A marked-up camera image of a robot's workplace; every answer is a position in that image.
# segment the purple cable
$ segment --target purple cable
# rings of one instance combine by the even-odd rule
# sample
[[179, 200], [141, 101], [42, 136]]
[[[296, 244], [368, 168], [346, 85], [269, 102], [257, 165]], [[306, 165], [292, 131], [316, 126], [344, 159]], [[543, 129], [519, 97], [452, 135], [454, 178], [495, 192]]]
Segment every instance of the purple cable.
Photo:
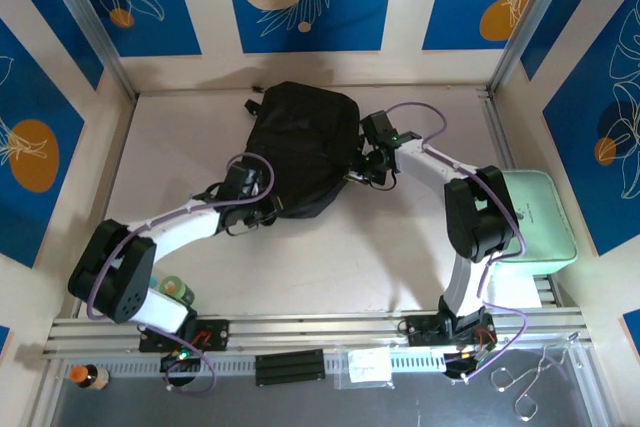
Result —
[[[478, 186], [480, 186], [480, 188], [482, 190], [484, 190], [485, 193], [489, 196], [489, 198], [496, 204], [496, 206], [498, 207], [498, 209], [500, 210], [500, 213], [504, 216], [504, 218], [507, 219], [507, 222], [509, 223], [509, 227], [511, 227], [511, 229], [513, 230], [513, 232], [515, 233], [515, 235], [516, 235], [516, 237], [518, 239], [518, 242], [520, 242], [520, 250], [518, 252], [513, 253], [513, 254], [503, 254], [503, 255], [501, 255], [499, 257], [496, 257], [495, 259], [494, 258], [489, 259], [489, 261], [487, 262], [487, 265], [484, 268], [484, 271], [482, 272], [482, 276], [480, 278], [480, 284], [478, 285], [477, 295], [478, 295], [479, 299], [482, 299], [482, 297], [484, 296], [485, 286], [486, 286], [486, 284], [488, 282], [488, 279], [489, 279], [489, 271], [490, 271], [491, 267], [493, 266], [493, 264], [495, 264], [496, 262], [499, 262], [501, 260], [505, 260], [505, 259], [512, 259], [512, 258], [516, 258], [516, 257], [522, 257], [526, 253], [527, 244], [526, 244], [526, 242], [524, 240], [524, 236], [522, 235], [522, 232], [520, 231], [520, 228], [518, 227], [518, 223], [512, 217], [512, 215], [509, 212], [509, 210], [502, 203], [502, 201], [498, 198], [498, 196], [495, 194], [495, 192], [493, 192], [493, 190], [491, 190], [491, 188], [480, 177], [478, 177], [474, 172], [471, 172], [470, 170], [462, 167], [461, 165], [452, 162], [451, 160], [447, 159], [446, 157], [443, 157], [439, 153], [434, 152], [429, 148], [429, 141], [434, 139], [434, 138], [436, 138], [440, 134], [444, 133], [447, 130], [447, 127], [448, 127], [447, 118], [442, 113], [442, 111], [440, 111], [440, 109], [438, 109], [438, 108], [436, 108], [436, 107], [434, 107], [432, 105], [426, 104], [424, 102], [403, 102], [401, 104], [396, 104], [393, 107], [390, 107], [389, 109], [387, 109], [386, 112], [388, 114], [388, 113], [394, 111], [395, 109], [397, 109], [399, 107], [404, 107], [404, 106], [409, 106], [409, 105], [416, 105], [416, 106], [427, 108], [427, 109], [431, 110], [432, 112], [436, 113], [440, 117], [440, 119], [442, 119], [442, 127], [438, 131], [426, 136], [422, 140], [422, 151], [425, 154], [427, 154], [427, 155], [433, 157], [434, 159], [438, 160], [439, 162], [442, 162], [443, 164], [451, 167], [455, 171], [460, 172], [460, 173], [468, 176], [471, 180], [473, 180], [476, 184], [478, 184]], [[513, 337], [513, 339], [511, 339], [507, 343], [507, 345], [505, 345], [504, 348], [502, 350], [500, 350], [500, 352], [498, 352], [491, 359], [487, 360], [484, 364], [482, 364], [480, 366], [480, 368], [474, 370], [471, 374], [469, 374], [463, 380], [465, 382], [468, 382], [469, 380], [474, 378], [476, 375], [478, 375], [480, 372], [482, 372], [484, 369], [486, 369], [489, 365], [491, 365], [496, 360], [498, 360], [500, 357], [502, 357], [502, 355], [504, 355], [504, 353], [509, 349], [509, 347], [511, 347], [515, 342], [517, 342], [522, 337], [522, 335], [527, 330], [527, 328], [529, 327], [529, 319], [528, 319], [527, 315], [524, 312], [521, 312], [521, 311], [519, 311], [517, 309], [510, 309], [510, 308], [507, 308], [507, 307], [501, 307], [501, 306], [498, 306], [498, 305], [490, 304], [490, 303], [484, 302], [484, 301], [482, 302], [482, 305], [484, 305], [488, 309], [501, 310], [503, 312], [508, 312], [508, 313], [511, 313], [511, 314], [519, 315], [520, 317], [522, 317], [522, 321], [523, 321], [522, 322], [522, 327], [520, 328], [518, 333]]]
[[[269, 163], [269, 161], [267, 161], [267, 159], [265, 159], [264, 157], [262, 157], [261, 155], [258, 154], [254, 154], [251, 152], [244, 152], [242, 154], [238, 154], [233, 156], [231, 159], [229, 159], [229, 162], [227, 163], [227, 170], [229, 170], [229, 167], [231, 166], [231, 164], [233, 163], [234, 160], [239, 159], [241, 157], [252, 157], [254, 159], [259, 160], [260, 162], [262, 162], [264, 165], [266, 165], [267, 169], [269, 170], [269, 184], [267, 185], [267, 188], [260, 194], [256, 195], [255, 197], [251, 197], [249, 199], [243, 199], [243, 200], [227, 200], [227, 201], [221, 201], [221, 202], [214, 202], [211, 204], [203, 204], [203, 205], [198, 205], [195, 207], [191, 207], [191, 208], [184, 208], [184, 209], [180, 209], [174, 212], [169, 212], [168, 214], [165, 214], [161, 217], [158, 217], [154, 220], [152, 220], [151, 222], [148, 222], [140, 227], [138, 227], [137, 229], [135, 229], [133, 232], [129, 233], [124, 239], [122, 239], [122, 241], [120, 241], [120, 243], [115, 247], [115, 249], [113, 249], [113, 251], [111, 252], [111, 254], [109, 254], [109, 256], [107, 257], [107, 260], [105, 260], [104, 264], [102, 265], [102, 268], [100, 269], [100, 272], [98, 272], [98, 275], [96, 276], [96, 281], [93, 284], [93, 287], [91, 288], [91, 292], [89, 293], [89, 298], [87, 299], [87, 316], [91, 319], [91, 320], [100, 320], [100, 319], [104, 319], [106, 316], [105, 315], [97, 315], [95, 314], [95, 312], [93, 311], [93, 305], [96, 301], [96, 297], [98, 295], [98, 291], [100, 290], [100, 287], [102, 286], [102, 282], [104, 282], [105, 277], [107, 276], [107, 272], [109, 271], [109, 268], [111, 267], [111, 264], [113, 263], [113, 261], [118, 257], [118, 255], [120, 254], [120, 252], [122, 252], [122, 249], [124, 249], [124, 247], [131, 241], [131, 239], [133, 239], [136, 235], [140, 235], [143, 232], [146, 232], [148, 230], [151, 230], [152, 228], [160, 225], [160, 224], [164, 224], [165, 222], [169, 222], [173, 219], [176, 219], [178, 217], [182, 217], [183, 215], [189, 215], [192, 212], [199, 212], [202, 210], [211, 210], [211, 209], [216, 209], [219, 207], [232, 207], [232, 206], [236, 206], [236, 205], [246, 205], [246, 204], [252, 204], [254, 202], [259, 202], [262, 199], [264, 199], [265, 197], [267, 197], [270, 193], [271, 190], [273, 189], [273, 185], [275, 183], [275, 172], [273, 171], [273, 167], [271, 166], [271, 164]], [[213, 388], [215, 387], [216, 384], [216, 376], [215, 376], [215, 372], [213, 370], [213, 364], [211, 363], [211, 361], [209, 359], [207, 359], [207, 356], [204, 355], [203, 352], [201, 352], [200, 350], [196, 349], [195, 347], [193, 347], [191, 344], [189, 344], [186, 341], [183, 341], [182, 339], [180, 339], [179, 337], [169, 333], [169, 332], [164, 332], [161, 329], [156, 329], [155, 327], [151, 327], [151, 326], [147, 326], [147, 328], [149, 330], [152, 330], [160, 335], [163, 335], [165, 337], [167, 337], [168, 339], [174, 340], [176, 342], [178, 342], [179, 344], [183, 345], [184, 347], [190, 349], [194, 354], [196, 354], [198, 357], [200, 357], [206, 364], [207, 366], [211, 369], [211, 375], [213, 376], [213, 381], [211, 383], [211, 385], [206, 388], [203, 391], [200, 392], [184, 392], [184, 391], [176, 391], [176, 392], [180, 392], [183, 394], [193, 394], [193, 395], [203, 395], [206, 394], [208, 392], [210, 392], [211, 390], [213, 390]], [[165, 382], [168, 382], [168, 372], [165, 375]]]

